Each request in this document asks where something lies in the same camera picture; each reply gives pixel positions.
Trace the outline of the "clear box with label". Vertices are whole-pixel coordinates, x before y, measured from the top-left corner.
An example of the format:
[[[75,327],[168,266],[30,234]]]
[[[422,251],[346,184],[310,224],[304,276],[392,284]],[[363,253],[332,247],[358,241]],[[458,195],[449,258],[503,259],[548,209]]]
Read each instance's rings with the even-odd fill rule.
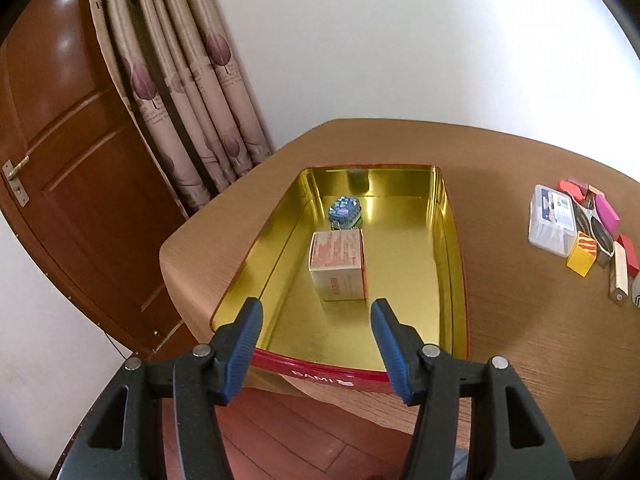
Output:
[[[529,243],[566,258],[576,237],[577,226],[570,196],[537,184],[529,204]]]

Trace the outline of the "beige patterned curtain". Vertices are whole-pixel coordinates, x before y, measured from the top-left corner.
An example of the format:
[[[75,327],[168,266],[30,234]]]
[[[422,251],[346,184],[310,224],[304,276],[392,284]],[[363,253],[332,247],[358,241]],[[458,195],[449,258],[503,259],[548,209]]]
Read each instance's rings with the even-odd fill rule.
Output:
[[[271,154],[215,0],[89,0],[107,71],[195,212]]]

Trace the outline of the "pink rectangular block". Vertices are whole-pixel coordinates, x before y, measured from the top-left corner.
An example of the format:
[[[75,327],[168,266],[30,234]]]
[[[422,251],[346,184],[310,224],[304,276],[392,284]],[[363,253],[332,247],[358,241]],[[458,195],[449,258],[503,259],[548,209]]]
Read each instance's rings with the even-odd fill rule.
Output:
[[[620,216],[602,194],[596,195],[596,211],[608,234],[616,238],[620,229]]]

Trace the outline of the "brown wooden door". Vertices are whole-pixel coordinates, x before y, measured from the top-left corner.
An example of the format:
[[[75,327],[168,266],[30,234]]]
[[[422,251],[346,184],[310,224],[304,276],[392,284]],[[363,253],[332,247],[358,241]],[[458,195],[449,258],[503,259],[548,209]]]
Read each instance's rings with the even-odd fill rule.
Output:
[[[93,323],[149,361],[193,344],[160,273],[184,214],[107,73],[89,0],[28,0],[1,46],[1,208]]]

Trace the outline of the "red gold tin box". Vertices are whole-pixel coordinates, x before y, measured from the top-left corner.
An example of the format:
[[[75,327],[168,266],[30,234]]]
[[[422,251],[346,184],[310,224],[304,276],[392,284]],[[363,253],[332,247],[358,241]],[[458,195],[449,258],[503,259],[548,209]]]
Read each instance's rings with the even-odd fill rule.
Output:
[[[250,297],[264,311],[253,363],[287,378],[390,390],[370,324],[381,298],[423,341],[465,358],[463,264],[442,173],[410,165],[302,170],[210,325],[230,323]]]

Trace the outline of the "yellow striped small box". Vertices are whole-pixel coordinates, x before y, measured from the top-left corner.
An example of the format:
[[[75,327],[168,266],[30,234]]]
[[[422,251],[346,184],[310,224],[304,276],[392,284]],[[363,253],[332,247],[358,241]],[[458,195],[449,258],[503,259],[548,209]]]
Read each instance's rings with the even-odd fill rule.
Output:
[[[594,238],[579,231],[566,259],[566,266],[585,278],[597,260],[598,244]]]

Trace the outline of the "blue patterned small tin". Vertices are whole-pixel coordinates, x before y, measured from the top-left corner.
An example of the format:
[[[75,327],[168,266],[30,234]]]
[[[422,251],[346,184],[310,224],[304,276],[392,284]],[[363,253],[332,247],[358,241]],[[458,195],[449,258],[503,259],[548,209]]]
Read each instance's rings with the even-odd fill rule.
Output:
[[[360,201],[356,197],[341,196],[328,209],[332,230],[355,229],[361,219]]]

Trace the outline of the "red rectangular block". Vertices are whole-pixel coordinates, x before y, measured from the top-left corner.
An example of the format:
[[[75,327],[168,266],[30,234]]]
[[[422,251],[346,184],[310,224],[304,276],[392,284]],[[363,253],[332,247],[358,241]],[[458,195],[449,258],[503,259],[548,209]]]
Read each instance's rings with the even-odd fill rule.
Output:
[[[624,234],[620,234],[617,237],[616,242],[625,249],[628,274],[632,278],[635,278],[639,274],[640,266],[636,248],[634,248],[634,243],[628,236]]]

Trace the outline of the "silver metal clamp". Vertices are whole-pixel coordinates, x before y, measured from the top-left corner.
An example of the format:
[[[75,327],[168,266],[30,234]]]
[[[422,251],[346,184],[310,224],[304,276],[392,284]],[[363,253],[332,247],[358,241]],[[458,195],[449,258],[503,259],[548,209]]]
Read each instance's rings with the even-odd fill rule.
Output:
[[[572,202],[578,230],[597,242],[597,264],[606,268],[614,256],[614,240],[611,234],[605,229],[593,202],[589,202],[588,206],[578,203],[577,200]]]

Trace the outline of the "lip gloss with gold cap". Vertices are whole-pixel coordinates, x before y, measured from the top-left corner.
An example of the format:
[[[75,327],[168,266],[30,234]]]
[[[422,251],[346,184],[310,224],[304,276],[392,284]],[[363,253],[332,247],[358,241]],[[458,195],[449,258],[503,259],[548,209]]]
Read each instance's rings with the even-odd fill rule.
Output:
[[[580,190],[582,191],[582,194],[584,194],[585,196],[587,196],[588,194],[604,196],[604,193],[601,190],[591,184],[582,182],[582,180],[578,180],[576,178],[568,178],[567,181],[578,186],[578,188],[580,188]]]

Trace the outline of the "red rounded square case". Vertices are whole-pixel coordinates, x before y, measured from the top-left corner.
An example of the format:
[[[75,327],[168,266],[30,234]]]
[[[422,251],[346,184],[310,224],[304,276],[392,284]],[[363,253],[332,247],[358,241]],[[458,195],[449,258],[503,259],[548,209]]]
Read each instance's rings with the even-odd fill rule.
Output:
[[[578,204],[583,204],[586,199],[586,190],[570,180],[559,180],[558,190],[567,194]]]

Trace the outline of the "white cardboard box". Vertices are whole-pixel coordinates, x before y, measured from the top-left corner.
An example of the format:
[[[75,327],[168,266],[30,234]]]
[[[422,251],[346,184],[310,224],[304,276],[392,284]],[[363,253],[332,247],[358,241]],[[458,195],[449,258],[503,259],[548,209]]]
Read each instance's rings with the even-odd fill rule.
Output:
[[[322,301],[352,301],[367,297],[360,229],[314,232],[307,268]]]

